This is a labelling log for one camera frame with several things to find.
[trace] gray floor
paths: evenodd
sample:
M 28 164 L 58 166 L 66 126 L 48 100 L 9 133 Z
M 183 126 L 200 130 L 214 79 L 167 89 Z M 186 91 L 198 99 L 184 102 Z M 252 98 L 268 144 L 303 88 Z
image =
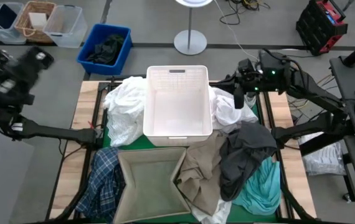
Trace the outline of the gray floor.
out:
M 232 12 L 225 0 L 217 0 L 224 14 Z M 347 0 L 336 0 L 344 5 Z M 232 26 L 240 44 L 303 45 L 295 23 L 307 0 L 264 0 L 271 9 L 247 11 L 241 24 Z M 134 43 L 171 43 L 176 34 L 188 27 L 188 8 L 166 0 L 113 0 L 106 23 L 132 29 Z M 347 10 L 348 33 L 337 46 L 355 46 L 355 3 Z M 193 10 L 192 28 L 202 32 L 209 44 L 234 44 L 229 28 L 219 22 L 221 13 L 214 2 Z M 227 20 L 235 22 L 230 16 Z
M 343 6 L 347 0 L 336 0 Z M 57 4 L 74 4 L 83 8 L 89 30 L 102 18 L 106 0 L 58 0 Z M 223 11 L 230 12 L 225 1 L 218 0 Z M 261 8 L 259 12 L 245 12 L 240 17 L 242 24 L 232 26 L 238 40 L 245 45 L 302 45 L 295 31 L 295 21 L 305 8 L 307 0 L 265 0 L 272 9 Z M 340 46 L 355 46 L 355 2 L 346 12 L 349 23 L 348 34 L 339 42 Z M 173 0 L 112 0 L 106 23 L 128 26 L 132 29 L 134 43 L 167 43 L 174 36 L 187 29 L 188 10 Z M 195 9 L 193 28 L 203 32 L 210 44 L 233 44 L 230 30 L 219 22 L 220 12 L 214 2 L 206 7 Z M 0 46 L 10 54 L 17 56 L 27 49 L 26 46 Z M 79 49 L 61 49 L 45 47 L 56 60 L 55 65 L 40 75 L 38 84 L 32 90 L 36 95 L 35 103 L 26 106 L 23 114 L 40 124 L 68 128 L 72 122 L 73 110 L 77 102 L 79 86 L 84 71 L 75 58 Z M 245 50 L 257 55 L 257 50 Z M 284 50 L 289 55 L 309 55 L 308 52 Z M 350 52 L 332 51 L 315 58 L 293 58 L 316 81 L 330 73 L 328 60 Z M 133 48 L 122 71 L 124 75 L 144 74 L 151 65 L 205 65 L 209 69 L 211 80 L 220 80 L 232 73 L 238 61 L 248 56 L 242 50 L 206 49 L 205 52 L 187 57 L 173 48 Z M 104 80 L 107 77 L 92 74 L 91 80 Z M 335 86 L 335 82 L 325 88 Z M 337 88 L 329 90 L 339 96 Z M 301 110 L 310 117 L 320 108 L 311 103 Z M 49 206 L 60 155 L 57 150 L 58 140 L 33 138 L 26 140 L 36 150 L 31 167 L 14 207 L 11 222 L 24 223 L 43 220 Z M 322 175 L 308 177 L 311 193 L 319 218 L 327 221 L 355 223 L 355 203 L 347 204 L 341 199 L 346 193 L 342 177 Z

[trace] tablet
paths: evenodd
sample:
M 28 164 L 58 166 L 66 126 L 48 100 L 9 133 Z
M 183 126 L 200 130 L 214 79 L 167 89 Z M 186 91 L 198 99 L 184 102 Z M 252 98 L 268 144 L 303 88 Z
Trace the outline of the tablet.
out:
M 16 20 L 17 14 L 7 5 L 0 6 L 0 29 L 8 29 Z

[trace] wooden board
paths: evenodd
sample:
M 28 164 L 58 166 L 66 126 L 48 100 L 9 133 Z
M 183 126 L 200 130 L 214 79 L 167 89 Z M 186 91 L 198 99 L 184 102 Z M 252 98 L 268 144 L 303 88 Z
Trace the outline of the wooden board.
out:
M 72 128 L 89 128 L 88 121 L 92 120 L 93 109 L 97 95 L 99 82 L 83 82 L 78 98 L 77 109 L 73 117 Z M 287 103 L 286 95 L 278 95 L 277 93 L 269 93 L 270 102 L 272 104 L 273 117 L 276 126 L 290 127 L 293 126 L 291 120 L 290 108 Z M 264 99 L 261 96 L 262 111 L 265 123 L 268 124 L 267 110 L 264 106 Z M 288 146 L 298 147 L 297 141 L 291 140 Z M 77 149 L 79 145 L 75 142 L 68 142 L 67 152 Z M 83 160 L 85 150 L 82 149 L 68 157 L 62 164 L 57 190 L 50 213 L 50 218 L 55 218 L 71 201 L 79 188 L 80 178 L 82 174 Z M 286 179 L 288 188 L 293 193 L 301 206 L 313 217 L 316 217 L 313 199 L 310 193 L 308 179 L 306 178 L 305 168 L 303 166 L 301 153 L 298 150 L 285 148 L 282 150 L 282 158 L 285 166 Z M 282 201 L 282 215 L 286 217 L 285 206 Z

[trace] beige cloth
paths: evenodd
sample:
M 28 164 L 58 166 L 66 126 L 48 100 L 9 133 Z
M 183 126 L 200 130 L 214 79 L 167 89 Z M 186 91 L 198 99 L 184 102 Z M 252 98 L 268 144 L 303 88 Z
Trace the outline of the beige cloth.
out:
M 206 141 L 191 145 L 186 152 L 180 175 L 179 190 L 197 208 L 212 216 L 220 197 L 220 155 L 226 137 L 214 131 Z

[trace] wicker basket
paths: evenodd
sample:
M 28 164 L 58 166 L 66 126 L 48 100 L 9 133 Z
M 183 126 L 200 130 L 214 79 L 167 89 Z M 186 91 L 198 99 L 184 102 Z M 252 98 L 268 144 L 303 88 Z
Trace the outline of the wicker basket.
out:
M 53 42 L 48 35 L 43 33 L 41 30 L 36 30 L 32 27 L 29 19 L 29 12 L 46 13 L 47 17 L 50 17 L 55 6 L 56 4 L 52 2 L 29 1 L 24 7 L 21 17 L 14 27 L 28 40 L 42 43 Z

